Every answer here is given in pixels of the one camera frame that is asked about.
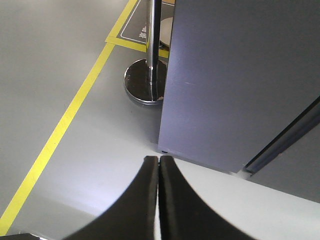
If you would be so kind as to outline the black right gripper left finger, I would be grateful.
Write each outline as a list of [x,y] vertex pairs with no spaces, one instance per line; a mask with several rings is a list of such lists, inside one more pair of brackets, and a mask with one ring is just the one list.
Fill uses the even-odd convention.
[[159,162],[146,156],[122,195],[99,217],[66,240],[153,240]]

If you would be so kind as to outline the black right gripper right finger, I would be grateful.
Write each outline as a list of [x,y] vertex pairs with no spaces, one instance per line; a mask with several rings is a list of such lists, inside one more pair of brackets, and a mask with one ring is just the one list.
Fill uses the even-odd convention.
[[159,220],[163,240],[252,240],[213,209],[193,190],[174,158],[160,157]]

